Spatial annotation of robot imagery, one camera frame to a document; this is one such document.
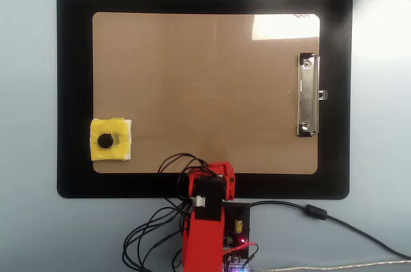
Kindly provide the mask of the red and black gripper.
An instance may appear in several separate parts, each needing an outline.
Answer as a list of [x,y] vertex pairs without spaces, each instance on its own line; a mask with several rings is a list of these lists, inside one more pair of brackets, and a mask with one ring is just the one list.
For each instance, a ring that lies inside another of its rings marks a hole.
[[189,198],[192,202],[205,202],[207,198],[232,201],[235,197],[236,183],[232,164],[230,162],[215,162],[208,164],[208,168],[217,175],[201,171],[195,171],[188,175]]

